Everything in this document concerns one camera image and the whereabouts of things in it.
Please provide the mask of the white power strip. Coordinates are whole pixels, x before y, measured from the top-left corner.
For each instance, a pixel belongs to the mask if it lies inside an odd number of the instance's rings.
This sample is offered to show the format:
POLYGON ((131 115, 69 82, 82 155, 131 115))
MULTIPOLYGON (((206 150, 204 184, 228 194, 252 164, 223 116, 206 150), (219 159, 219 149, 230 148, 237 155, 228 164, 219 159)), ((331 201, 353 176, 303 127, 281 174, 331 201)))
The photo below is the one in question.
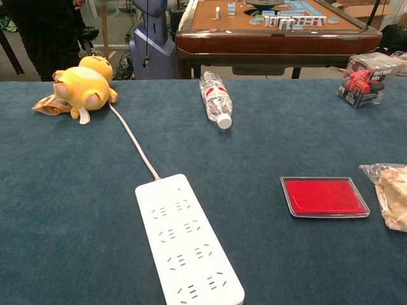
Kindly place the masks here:
POLYGON ((167 305, 243 305, 245 292, 183 174, 135 196, 167 305))

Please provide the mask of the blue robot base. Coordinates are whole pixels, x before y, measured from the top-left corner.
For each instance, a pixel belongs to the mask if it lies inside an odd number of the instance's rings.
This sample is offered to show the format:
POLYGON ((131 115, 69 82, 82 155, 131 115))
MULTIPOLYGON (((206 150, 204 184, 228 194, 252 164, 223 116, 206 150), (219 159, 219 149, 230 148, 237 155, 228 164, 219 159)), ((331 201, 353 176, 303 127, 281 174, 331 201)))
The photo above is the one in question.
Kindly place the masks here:
POLYGON ((176 44, 169 38, 167 0, 131 0, 142 23, 129 41, 136 79, 178 79, 176 44))

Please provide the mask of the clear plastic water bottle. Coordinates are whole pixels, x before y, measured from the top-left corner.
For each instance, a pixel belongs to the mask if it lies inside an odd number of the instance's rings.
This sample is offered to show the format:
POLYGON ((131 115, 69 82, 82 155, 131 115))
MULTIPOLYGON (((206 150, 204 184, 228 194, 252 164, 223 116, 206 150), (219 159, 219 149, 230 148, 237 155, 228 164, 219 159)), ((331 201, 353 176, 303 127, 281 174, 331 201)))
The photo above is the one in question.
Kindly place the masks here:
POLYGON ((233 103, 220 75, 205 71, 199 85, 208 119, 222 130, 229 129, 232 125, 233 103))

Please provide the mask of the red ink pad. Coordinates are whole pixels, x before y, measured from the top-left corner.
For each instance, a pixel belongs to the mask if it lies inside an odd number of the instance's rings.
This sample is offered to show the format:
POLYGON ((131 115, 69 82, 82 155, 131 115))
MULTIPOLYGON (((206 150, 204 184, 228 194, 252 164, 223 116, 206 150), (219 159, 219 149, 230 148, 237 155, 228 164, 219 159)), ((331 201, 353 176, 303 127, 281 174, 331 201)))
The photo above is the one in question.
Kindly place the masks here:
POLYGON ((366 218, 370 209, 349 177, 281 177, 290 214, 297 218, 366 218))

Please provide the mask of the brown mahjong table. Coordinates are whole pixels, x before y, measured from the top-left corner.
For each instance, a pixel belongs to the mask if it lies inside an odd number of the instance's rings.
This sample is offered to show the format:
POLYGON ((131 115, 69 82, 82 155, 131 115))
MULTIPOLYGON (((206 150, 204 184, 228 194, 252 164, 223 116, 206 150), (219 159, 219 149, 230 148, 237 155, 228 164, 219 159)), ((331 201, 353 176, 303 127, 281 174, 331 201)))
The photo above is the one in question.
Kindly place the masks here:
POLYGON ((311 25, 303 30, 280 30, 251 25, 239 0, 190 0, 176 32, 179 73, 206 66, 244 69, 293 67, 298 78, 303 67, 345 67, 350 56, 378 47, 382 33, 322 1, 305 0, 338 24, 311 25), (216 20, 216 6, 220 19, 216 20))

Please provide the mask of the blue tablecloth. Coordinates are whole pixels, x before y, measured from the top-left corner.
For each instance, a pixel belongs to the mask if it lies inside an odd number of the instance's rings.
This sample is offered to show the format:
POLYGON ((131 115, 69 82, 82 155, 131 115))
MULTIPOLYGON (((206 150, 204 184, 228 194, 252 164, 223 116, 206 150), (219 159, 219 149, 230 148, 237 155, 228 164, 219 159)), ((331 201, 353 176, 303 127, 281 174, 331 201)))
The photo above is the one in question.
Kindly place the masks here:
POLYGON ((407 305, 407 233, 385 225, 359 166, 407 165, 407 79, 353 109, 335 79, 236 79, 233 124, 198 81, 123 81, 88 125, 31 107, 51 83, 0 83, 0 305, 165 305, 135 188, 187 176, 245 305, 407 305), (366 218, 290 214, 281 177, 349 177, 366 218))

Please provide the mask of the yellow plush toy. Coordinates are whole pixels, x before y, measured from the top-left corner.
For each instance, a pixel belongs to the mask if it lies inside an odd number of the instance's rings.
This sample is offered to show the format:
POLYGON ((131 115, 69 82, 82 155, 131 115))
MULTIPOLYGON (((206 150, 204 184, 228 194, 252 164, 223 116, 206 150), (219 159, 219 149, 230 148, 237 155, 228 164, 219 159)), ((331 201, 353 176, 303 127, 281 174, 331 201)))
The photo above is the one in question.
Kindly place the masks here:
POLYGON ((54 94, 71 106, 71 117, 81 125, 90 122, 90 112, 106 103, 116 103, 118 94, 110 87, 113 68, 104 57, 83 57, 78 66, 53 73, 54 94))

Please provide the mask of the brown snack packet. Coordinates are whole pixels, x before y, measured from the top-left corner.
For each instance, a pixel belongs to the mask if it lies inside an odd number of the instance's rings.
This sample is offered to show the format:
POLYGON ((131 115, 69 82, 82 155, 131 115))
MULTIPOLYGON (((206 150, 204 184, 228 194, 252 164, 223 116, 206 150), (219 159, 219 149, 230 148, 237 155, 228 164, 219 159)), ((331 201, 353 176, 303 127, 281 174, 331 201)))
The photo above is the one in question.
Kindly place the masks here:
POLYGON ((62 113, 70 112, 72 106, 62 98, 52 94, 42 98, 39 102, 34 104, 31 109, 45 115, 57 116, 62 113))

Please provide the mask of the black stool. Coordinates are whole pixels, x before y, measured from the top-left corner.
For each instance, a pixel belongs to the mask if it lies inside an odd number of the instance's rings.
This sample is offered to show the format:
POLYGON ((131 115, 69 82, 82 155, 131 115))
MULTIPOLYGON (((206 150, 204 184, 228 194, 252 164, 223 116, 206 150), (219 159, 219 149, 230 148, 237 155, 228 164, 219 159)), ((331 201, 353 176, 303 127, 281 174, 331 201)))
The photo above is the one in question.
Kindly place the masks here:
POLYGON ((95 27, 84 27, 76 29, 76 36, 83 51, 88 55, 92 55, 92 41, 99 35, 99 30, 95 27))

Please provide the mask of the clear box with red toy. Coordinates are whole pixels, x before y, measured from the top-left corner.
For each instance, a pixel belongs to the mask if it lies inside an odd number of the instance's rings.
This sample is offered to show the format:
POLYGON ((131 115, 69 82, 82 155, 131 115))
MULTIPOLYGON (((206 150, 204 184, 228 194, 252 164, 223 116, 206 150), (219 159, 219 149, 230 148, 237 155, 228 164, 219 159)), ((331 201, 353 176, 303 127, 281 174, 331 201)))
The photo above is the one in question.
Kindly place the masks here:
POLYGON ((381 104, 390 79, 402 64, 379 52, 351 56, 336 94, 354 109, 381 104))

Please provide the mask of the clear bag of snacks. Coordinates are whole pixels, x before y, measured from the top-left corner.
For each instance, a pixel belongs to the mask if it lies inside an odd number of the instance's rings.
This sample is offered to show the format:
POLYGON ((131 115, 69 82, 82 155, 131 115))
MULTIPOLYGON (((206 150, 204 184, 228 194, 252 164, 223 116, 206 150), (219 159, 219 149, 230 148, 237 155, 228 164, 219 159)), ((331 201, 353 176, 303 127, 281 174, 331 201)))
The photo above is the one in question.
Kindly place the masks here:
POLYGON ((375 163, 359 168, 375 185, 386 226, 407 233, 407 165, 375 163))

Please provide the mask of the person in black clothes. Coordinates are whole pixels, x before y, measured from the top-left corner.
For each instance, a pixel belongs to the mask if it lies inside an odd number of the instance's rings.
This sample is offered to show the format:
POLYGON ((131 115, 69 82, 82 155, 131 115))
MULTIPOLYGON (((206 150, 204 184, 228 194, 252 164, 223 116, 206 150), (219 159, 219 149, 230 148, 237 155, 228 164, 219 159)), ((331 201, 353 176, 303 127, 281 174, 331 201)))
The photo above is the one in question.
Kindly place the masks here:
POLYGON ((79 63, 73 9, 86 0, 1 0, 42 81, 79 63))

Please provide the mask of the cardboard box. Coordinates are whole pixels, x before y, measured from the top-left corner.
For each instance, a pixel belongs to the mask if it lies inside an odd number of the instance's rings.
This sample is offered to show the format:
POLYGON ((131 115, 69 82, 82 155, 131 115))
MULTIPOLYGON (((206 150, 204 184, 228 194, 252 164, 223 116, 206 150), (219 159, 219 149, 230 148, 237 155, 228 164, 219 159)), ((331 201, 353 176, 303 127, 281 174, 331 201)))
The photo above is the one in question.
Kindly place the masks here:
MULTIPOLYGON (((354 18, 369 18, 376 0, 335 0, 335 7, 354 18)), ((375 16, 386 16, 393 13, 390 0, 379 0, 375 16)))

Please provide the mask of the black bag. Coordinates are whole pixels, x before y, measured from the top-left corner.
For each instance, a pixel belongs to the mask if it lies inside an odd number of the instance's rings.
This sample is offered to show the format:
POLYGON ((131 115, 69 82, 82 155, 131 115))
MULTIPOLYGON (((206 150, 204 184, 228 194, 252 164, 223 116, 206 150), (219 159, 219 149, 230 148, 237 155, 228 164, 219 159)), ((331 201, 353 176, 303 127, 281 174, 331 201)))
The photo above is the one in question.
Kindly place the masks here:
POLYGON ((387 25, 382 30, 378 51, 391 55, 397 51, 407 52, 407 27, 387 25))

